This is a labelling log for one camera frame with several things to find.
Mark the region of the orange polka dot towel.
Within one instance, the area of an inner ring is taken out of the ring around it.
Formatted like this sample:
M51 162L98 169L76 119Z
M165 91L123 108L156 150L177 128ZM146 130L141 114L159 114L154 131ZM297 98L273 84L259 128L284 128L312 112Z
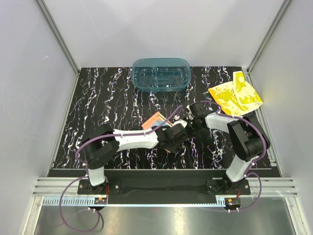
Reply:
M144 130L154 129L155 126L159 126L165 120L166 120L166 118L160 112L157 112L154 115L152 115L147 121L145 121L141 127ZM158 139L156 132L152 132L149 135L146 135L145 137L140 136L138 138L140 139L136 143L138 148L148 148L148 149L163 148L168 153L173 152L173 151L169 150L168 148L161 146L161 144L159 143L159 139Z

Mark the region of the yellow patterned towel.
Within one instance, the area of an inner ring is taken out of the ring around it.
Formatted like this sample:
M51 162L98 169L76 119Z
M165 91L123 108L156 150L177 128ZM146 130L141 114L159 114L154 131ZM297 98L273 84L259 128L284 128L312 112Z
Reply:
M263 101L246 81L242 71L233 72L233 80L209 89L225 114L243 116L258 109Z

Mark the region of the teal plastic basin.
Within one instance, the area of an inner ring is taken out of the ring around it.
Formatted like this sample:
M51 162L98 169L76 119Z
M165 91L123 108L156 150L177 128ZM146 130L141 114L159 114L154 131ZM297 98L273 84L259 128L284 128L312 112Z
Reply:
M132 83L142 92L180 92L191 79L190 65L181 58L143 58L132 66Z

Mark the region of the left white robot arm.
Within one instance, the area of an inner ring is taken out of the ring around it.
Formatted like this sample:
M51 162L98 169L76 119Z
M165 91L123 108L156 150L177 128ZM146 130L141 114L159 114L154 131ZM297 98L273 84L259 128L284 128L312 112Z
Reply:
M159 125L143 130L118 130L105 125L99 132L84 140L76 153L86 166L89 189L96 194L105 190L104 167L117 152L130 149L165 149L176 153L180 145L190 138L185 121L172 126Z

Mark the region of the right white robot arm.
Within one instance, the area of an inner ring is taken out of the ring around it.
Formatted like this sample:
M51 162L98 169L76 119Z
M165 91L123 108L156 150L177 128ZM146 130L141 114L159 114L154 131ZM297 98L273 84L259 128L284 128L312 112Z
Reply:
M204 128L226 132L230 135L235 156L226 170L222 181L224 192L233 194L240 187L239 181L247 176L250 168L263 158L270 142L255 115L232 117L221 113L187 116L188 127L193 130Z

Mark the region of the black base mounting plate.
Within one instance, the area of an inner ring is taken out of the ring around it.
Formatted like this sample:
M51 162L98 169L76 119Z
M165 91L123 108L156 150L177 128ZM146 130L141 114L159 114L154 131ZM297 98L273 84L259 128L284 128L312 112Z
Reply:
M105 170L106 182L79 181L78 194L109 194L110 204L213 204L216 196L250 195L248 180L232 183L224 169Z

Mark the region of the right connector board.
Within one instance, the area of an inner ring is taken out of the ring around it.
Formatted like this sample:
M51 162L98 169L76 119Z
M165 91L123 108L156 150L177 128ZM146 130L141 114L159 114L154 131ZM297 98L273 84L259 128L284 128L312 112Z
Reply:
M227 206L234 206L234 207L240 207L241 205L241 200L240 198L228 198L226 200L226 205Z

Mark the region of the connector board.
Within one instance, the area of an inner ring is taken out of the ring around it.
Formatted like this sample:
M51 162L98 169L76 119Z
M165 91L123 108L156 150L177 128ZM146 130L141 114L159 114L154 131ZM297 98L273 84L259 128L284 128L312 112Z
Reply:
M227 206L234 206L234 207L240 207L241 205L241 200L240 198L228 198L226 200L226 205Z
M97 205L106 205L108 203L108 196L95 197L94 203Z

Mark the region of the left connector board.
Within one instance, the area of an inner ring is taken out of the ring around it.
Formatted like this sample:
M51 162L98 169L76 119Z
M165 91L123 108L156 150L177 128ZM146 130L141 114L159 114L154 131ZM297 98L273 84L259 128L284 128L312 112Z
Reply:
M95 197L94 203L97 205L106 205L108 203L108 196Z

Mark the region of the front aluminium rail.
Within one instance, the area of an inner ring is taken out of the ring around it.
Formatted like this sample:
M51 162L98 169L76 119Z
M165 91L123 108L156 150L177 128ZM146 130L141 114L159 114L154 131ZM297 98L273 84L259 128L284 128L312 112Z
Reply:
M166 190L170 191L175 185L187 187L196 187L200 185L208 186L204 179L114 179L109 182L110 194L117 195L124 189L148 189L148 190ZM75 181L74 178L38 178L33 195L36 196L60 196L63 191L66 195L74 195L79 189L82 189L83 183ZM243 191L247 189L251 196L257 196L259 189L262 190L263 197L296 197L297 192L291 178L260 178L249 177L244 182L241 189L242 196L248 196Z

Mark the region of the left aluminium frame post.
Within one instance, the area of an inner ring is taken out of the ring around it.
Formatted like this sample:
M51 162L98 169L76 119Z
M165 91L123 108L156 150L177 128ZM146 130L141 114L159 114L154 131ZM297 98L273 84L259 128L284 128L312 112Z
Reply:
M52 14L50 13L46 3L44 0L35 0L35 3L37 4L39 10L41 11L45 21L47 22L54 38L56 39L61 51L63 52L67 62L69 63L70 67L72 68L73 72L78 75L80 72L79 67L77 66L76 62L74 61L73 56L71 55L63 37L61 36L61 33L52 17Z

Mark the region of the aluminium frame post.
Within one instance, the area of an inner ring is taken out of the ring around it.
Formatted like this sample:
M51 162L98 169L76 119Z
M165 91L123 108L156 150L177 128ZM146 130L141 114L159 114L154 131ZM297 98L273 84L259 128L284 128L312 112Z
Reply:
M39 10L41 11L45 21L47 22L54 38L56 39L61 51L63 52L67 62L69 63L70 67L72 68L73 72L78 75L80 72L79 67L77 66L76 62L74 61L73 56L71 55L63 37L61 36L61 33L52 17L52 14L50 13L46 3L44 0L35 0L35 3L37 4Z
M284 0L246 71L250 75L293 0Z

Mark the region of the right aluminium frame post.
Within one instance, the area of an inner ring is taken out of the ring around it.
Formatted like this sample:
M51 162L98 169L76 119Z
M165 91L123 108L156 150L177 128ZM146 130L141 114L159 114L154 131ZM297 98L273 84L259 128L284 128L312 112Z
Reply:
M284 0L246 71L250 75L293 0Z

